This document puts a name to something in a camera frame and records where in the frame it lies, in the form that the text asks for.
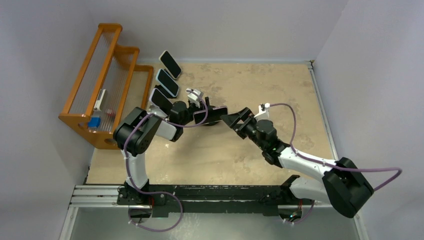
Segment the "white smartphone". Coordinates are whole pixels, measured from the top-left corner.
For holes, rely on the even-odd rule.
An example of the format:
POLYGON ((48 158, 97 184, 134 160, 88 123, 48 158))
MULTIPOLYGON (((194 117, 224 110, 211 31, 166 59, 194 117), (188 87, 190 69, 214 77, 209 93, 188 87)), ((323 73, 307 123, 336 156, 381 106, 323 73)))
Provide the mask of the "white smartphone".
POLYGON ((171 113, 173 103, 157 88, 154 88, 149 96, 150 103, 159 108, 166 116, 171 113))
POLYGON ((177 79, 181 73, 182 68, 176 62, 176 60, 172 57, 168 50, 165 50, 160 56, 159 61, 163 64, 167 72, 171 75, 173 79, 177 79))

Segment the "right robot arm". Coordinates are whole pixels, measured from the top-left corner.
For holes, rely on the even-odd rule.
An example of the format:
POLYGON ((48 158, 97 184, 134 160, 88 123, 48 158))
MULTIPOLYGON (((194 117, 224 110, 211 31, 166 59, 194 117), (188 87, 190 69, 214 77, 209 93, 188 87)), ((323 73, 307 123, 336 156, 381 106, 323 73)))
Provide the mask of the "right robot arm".
POLYGON ((270 165, 306 175, 295 176, 281 189, 280 196, 284 202, 317 200, 330 204, 342 216, 353 218, 374 194, 371 184, 349 158, 320 158, 280 140, 269 119, 271 107, 272 104, 264 103, 259 105, 257 114, 246 107, 220 118, 240 138, 249 138, 258 146, 270 165))

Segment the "black round base stand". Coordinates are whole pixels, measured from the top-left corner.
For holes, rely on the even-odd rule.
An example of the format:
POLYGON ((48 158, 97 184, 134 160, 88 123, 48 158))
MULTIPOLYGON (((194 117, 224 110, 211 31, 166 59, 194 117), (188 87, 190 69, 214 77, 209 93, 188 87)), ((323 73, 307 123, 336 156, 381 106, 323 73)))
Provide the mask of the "black round base stand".
POLYGON ((214 121, 214 122, 205 123, 205 124, 203 124, 203 126, 211 127, 211 126, 217 125, 218 123, 219 123, 219 121, 214 121))

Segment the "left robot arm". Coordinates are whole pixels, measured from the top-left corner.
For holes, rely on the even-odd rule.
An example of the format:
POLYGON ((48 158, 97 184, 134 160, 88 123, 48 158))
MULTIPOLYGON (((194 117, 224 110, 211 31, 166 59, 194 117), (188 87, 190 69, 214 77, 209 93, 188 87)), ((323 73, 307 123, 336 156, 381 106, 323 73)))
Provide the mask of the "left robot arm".
POLYGON ((127 178, 126 187, 131 187, 129 197, 138 205, 149 199, 149 178, 146 173, 145 152, 155 136, 176 142, 194 120, 194 113, 203 111, 206 116, 200 121, 204 123, 209 116, 210 101, 208 97, 172 104, 169 117, 135 107, 120 122, 113 132, 113 139, 124 158, 127 178))

